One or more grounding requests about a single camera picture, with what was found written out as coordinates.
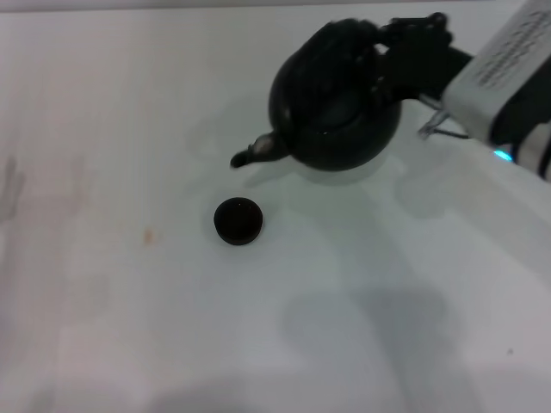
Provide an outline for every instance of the white table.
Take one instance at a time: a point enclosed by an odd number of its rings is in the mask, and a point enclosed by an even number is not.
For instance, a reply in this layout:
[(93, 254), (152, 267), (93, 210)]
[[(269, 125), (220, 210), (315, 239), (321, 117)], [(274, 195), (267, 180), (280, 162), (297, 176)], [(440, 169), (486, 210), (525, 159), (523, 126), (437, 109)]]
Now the white table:
[[(229, 170), (330, 19), (443, 11), (477, 52), (518, 3), (0, 15), (2, 413), (543, 413), (551, 187), (414, 131), (358, 170)], [(212, 224), (247, 196), (243, 248)]]

